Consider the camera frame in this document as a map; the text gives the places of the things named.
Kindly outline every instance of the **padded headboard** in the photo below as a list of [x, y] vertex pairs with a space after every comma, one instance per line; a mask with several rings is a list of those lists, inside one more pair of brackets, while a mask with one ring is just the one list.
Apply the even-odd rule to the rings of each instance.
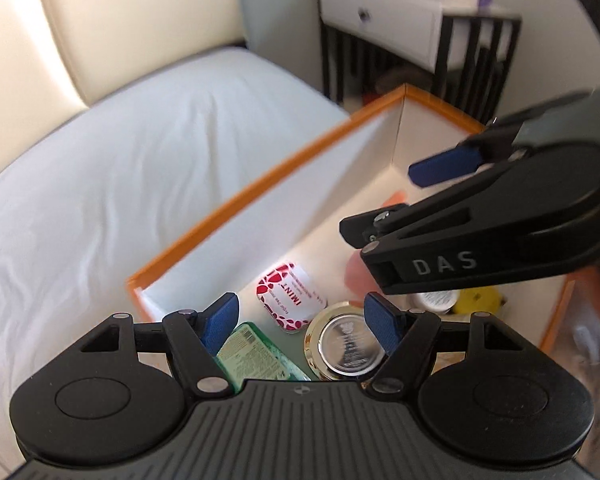
[[0, 172], [120, 87], [243, 40], [240, 0], [0, 0]]

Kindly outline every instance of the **red and white can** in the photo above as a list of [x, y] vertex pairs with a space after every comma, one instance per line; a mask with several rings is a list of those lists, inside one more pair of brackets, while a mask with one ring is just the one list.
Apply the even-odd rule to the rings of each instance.
[[285, 332], [304, 328], [327, 306], [307, 273], [293, 262], [277, 265], [258, 280], [256, 295]]

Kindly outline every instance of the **yellow object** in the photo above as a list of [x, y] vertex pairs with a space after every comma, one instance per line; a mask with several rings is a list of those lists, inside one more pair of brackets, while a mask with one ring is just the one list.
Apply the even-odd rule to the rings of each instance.
[[472, 312], [491, 312], [496, 314], [502, 304], [502, 296], [494, 286], [464, 288], [453, 307], [455, 314], [471, 314]]

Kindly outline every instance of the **wall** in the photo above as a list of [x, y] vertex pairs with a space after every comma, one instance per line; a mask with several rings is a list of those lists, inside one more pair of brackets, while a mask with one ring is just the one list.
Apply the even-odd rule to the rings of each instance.
[[[251, 46], [320, 87], [316, 0], [243, 0]], [[577, 0], [496, 0], [524, 22], [500, 112], [600, 85], [600, 44]]]
[[318, 0], [242, 0], [250, 49], [322, 87]]

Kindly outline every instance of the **white jar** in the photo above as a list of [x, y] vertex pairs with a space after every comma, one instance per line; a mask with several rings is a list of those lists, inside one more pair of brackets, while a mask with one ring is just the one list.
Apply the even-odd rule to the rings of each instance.
[[418, 292], [411, 298], [417, 308], [441, 315], [449, 312], [459, 297], [459, 290], [439, 290], [436, 292]]

